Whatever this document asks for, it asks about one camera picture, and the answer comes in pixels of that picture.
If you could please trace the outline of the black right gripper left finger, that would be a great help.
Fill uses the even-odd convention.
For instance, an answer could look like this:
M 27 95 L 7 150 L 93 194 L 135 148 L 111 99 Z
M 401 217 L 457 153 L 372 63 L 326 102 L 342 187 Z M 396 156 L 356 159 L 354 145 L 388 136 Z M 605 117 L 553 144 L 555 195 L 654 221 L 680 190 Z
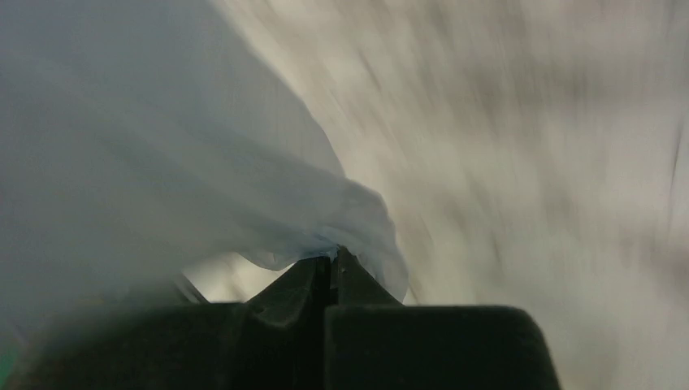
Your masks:
M 320 389 L 331 263 L 296 263 L 245 303 L 100 307 L 56 323 L 8 389 Z

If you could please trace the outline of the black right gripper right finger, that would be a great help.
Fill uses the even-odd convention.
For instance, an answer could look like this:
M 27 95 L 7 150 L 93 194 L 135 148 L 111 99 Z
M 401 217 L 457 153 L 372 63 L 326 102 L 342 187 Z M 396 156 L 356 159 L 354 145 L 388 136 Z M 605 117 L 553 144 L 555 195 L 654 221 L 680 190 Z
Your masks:
M 558 389 L 544 336 L 503 305 L 403 305 L 347 249 L 324 313 L 327 389 Z

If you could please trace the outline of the light blue trash bag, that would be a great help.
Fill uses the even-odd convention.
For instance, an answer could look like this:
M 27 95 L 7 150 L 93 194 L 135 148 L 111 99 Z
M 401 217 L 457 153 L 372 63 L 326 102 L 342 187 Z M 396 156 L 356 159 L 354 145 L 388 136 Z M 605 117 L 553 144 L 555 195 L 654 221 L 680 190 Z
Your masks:
M 212 1 L 1 4 L 1 342 L 235 252 L 344 246 L 395 298 L 381 197 Z

